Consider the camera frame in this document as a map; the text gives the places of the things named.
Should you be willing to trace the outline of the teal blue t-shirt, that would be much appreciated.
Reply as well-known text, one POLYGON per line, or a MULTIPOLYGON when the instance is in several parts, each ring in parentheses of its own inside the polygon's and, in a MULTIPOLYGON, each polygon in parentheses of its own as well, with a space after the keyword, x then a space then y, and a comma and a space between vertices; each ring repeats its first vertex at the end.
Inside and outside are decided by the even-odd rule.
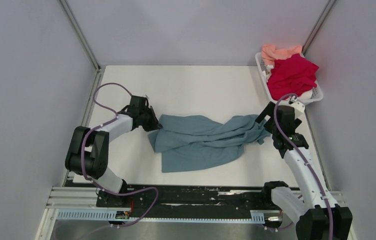
POLYGON ((162 129, 148 135, 155 153, 161 154, 162 172, 206 170, 237 160, 244 147, 258 143, 266 121, 257 115, 236 115, 225 123, 202 115, 160 117, 162 129))

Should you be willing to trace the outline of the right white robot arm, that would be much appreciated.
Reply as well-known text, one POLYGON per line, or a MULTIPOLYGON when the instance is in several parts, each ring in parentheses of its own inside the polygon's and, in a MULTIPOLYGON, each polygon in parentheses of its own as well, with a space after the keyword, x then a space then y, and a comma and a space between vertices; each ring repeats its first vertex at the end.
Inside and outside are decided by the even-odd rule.
POLYGON ((278 105, 269 102, 256 122, 268 116, 264 128, 271 134, 273 145, 289 166, 301 192, 297 197, 283 181, 264 185, 262 204, 278 206, 295 225, 299 240, 346 240, 353 220, 350 209, 340 206, 316 173, 305 137, 296 132, 301 124, 298 115, 304 110, 300 102, 278 105))

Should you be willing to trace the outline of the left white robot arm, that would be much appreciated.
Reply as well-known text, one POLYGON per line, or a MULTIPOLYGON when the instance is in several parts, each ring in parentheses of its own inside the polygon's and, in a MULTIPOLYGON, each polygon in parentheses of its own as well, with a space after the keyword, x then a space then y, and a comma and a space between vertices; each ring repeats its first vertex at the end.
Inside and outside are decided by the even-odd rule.
POLYGON ((133 95, 129 104, 115 112, 107 122, 92 128, 75 128, 65 159, 65 168, 85 177, 100 190, 110 194, 109 200, 115 206, 123 207, 129 199, 127 183, 108 167, 109 145, 116 138, 138 127, 151 132, 161 129, 162 125, 149 100, 133 95))

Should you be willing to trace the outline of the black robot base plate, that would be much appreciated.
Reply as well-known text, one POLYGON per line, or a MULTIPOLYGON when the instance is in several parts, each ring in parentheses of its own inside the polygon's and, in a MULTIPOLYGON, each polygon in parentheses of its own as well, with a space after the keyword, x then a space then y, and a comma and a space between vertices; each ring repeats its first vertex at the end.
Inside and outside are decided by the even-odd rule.
POLYGON ((95 207, 114 209, 107 217, 112 224, 128 221, 153 222, 239 222, 251 221, 266 227, 281 226, 267 220, 277 211, 288 212, 271 201, 271 191, 286 187, 283 181, 266 182, 263 187, 213 187, 185 185, 123 185, 124 196, 115 196, 85 184, 96 194, 95 207))

